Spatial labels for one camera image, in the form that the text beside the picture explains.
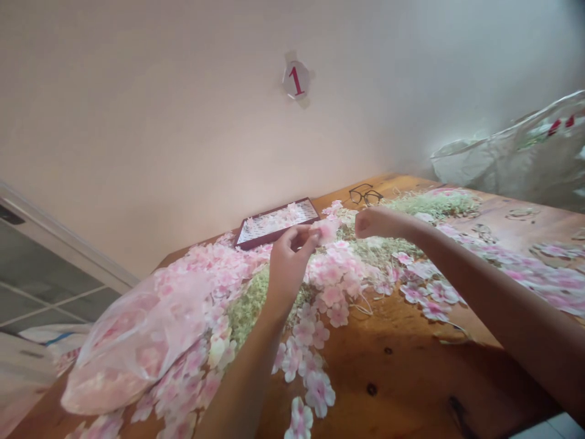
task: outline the clear plastic bag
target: clear plastic bag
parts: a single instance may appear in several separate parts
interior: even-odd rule
[[[211,289],[204,273],[162,269],[110,305],[79,352],[63,408],[100,415],[140,398],[205,332]]]
[[[481,140],[431,156],[443,183],[585,212],[585,91]]]

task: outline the number 1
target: number 1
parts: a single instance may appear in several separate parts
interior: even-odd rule
[[[304,91],[302,91],[300,89],[300,82],[299,82],[299,76],[297,75],[297,68],[293,67],[291,74],[288,77],[294,77],[294,85],[297,87],[297,94],[295,96],[298,95],[302,95],[304,93]]]

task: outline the flower garland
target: flower garland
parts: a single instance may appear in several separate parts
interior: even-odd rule
[[[404,196],[390,204],[392,208],[437,224],[440,231],[500,268],[552,306],[585,316],[583,274],[567,268],[552,268],[538,259],[487,244],[441,223],[447,216],[477,211],[478,201],[469,192],[435,190]],[[335,201],[323,211],[327,215],[325,221],[331,224],[315,226],[325,228],[327,239],[310,258],[302,292],[289,316],[290,331],[286,342],[278,348],[272,369],[273,374],[282,371],[287,383],[298,375],[305,387],[305,394],[292,400],[291,423],[285,438],[310,437],[313,413],[317,418],[324,418],[335,404],[335,391],[324,370],[327,364],[318,351],[330,338],[331,327],[348,325],[349,308],[371,313],[368,297],[378,294],[374,299],[383,299],[398,290],[405,302],[416,306],[428,320],[449,323],[452,306],[465,305],[434,264],[413,245],[404,240],[375,237],[355,240],[356,213]],[[159,439],[192,436],[264,303],[271,246],[243,252],[231,247],[232,240],[233,236],[225,235],[215,244],[193,247],[184,258],[169,267],[164,278],[159,279],[159,288],[168,293],[172,293],[172,288],[166,287],[173,284],[174,278],[190,271],[211,271],[216,282],[205,310],[207,333],[143,395],[132,416],[132,422],[144,421],[154,410],[158,418],[164,417],[165,429],[159,433]],[[585,255],[585,246],[566,249],[543,244],[539,248],[546,254],[561,257],[570,253],[573,259]],[[101,420],[96,428],[110,420],[114,426],[119,424],[121,427],[121,423],[116,424],[117,412],[104,416],[98,418]],[[83,426],[78,430],[69,437],[80,438],[87,431]]]

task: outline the cherry blossom cutout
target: cherry blossom cutout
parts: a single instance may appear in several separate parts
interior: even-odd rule
[[[307,375],[305,401],[315,410],[318,418],[327,416],[327,407],[335,404],[335,392],[326,373],[312,371]]]

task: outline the black eyeglasses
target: black eyeglasses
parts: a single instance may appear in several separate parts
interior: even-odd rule
[[[382,198],[384,198],[384,196],[381,193],[376,192],[374,189],[370,189],[365,194],[362,194],[359,191],[359,189],[362,188],[363,186],[366,186],[369,188],[374,187],[371,184],[364,183],[364,184],[361,184],[353,189],[350,189],[349,196],[352,198],[352,201],[355,204],[359,204],[359,203],[361,203],[362,200],[364,200],[366,202],[366,205],[368,205],[368,206],[378,205],[380,203],[380,200]]]

